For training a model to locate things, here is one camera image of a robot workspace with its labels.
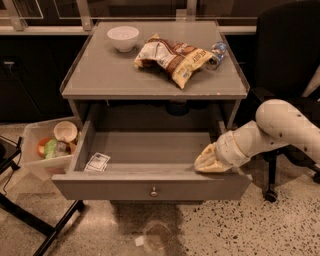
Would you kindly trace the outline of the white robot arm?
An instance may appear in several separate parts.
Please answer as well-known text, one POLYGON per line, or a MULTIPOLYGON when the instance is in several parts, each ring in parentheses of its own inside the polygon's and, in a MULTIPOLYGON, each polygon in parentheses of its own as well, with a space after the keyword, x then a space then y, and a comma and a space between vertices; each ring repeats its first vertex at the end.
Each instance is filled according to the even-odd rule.
POLYGON ((255 118, 206 146, 194 162, 203 173, 241 167, 260 154, 292 146, 320 163, 319 76, 315 74, 299 98, 268 99, 255 118))

